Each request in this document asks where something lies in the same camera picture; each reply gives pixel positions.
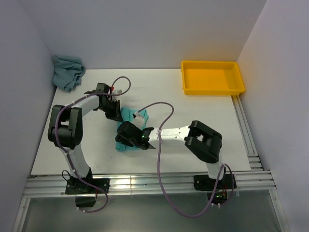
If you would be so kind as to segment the teal green t-shirt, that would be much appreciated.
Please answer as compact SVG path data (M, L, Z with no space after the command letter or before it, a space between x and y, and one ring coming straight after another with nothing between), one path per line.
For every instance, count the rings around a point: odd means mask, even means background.
M134 113L137 111L137 109L130 109L130 108L127 108L127 107L123 107L121 108L121 116L123 117L123 120L124 121L130 121L132 122L134 117ZM149 115L147 113L147 110L142 110L140 112L140 115L144 118L144 123L143 123L143 126L141 127L141 129L144 129L146 128L146 124L147 124L147 121L149 119ZM140 150L140 148L134 146L134 147L129 147L127 145L124 145L120 142L115 142L115 149L117 152L127 152L127 151L131 151L131 150Z

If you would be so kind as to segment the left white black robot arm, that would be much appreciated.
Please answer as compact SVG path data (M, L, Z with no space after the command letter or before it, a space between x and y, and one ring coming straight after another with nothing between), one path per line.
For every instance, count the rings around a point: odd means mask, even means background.
M69 166L67 171L66 193L76 195L78 210L94 213L93 206L99 193L108 195L108 178L94 179L87 164L81 141L84 135L83 117L91 111L101 110L107 119L122 122L120 102L116 97L123 95L113 86L98 83L96 89L87 91L84 96L67 105L54 105L48 127L48 140L63 153Z

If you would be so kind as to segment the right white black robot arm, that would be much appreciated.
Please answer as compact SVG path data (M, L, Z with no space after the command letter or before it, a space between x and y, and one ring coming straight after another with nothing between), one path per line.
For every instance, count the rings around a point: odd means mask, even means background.
M160 145L183 145L207 166L207 174L194 176L195 190L212 191L216 188L220 191L237 187L234 174L224 165L220 156L222 135L198 120L192 121L188 126L172 129L140 129L125 121L118 127L115 140L142 150L155 149Z

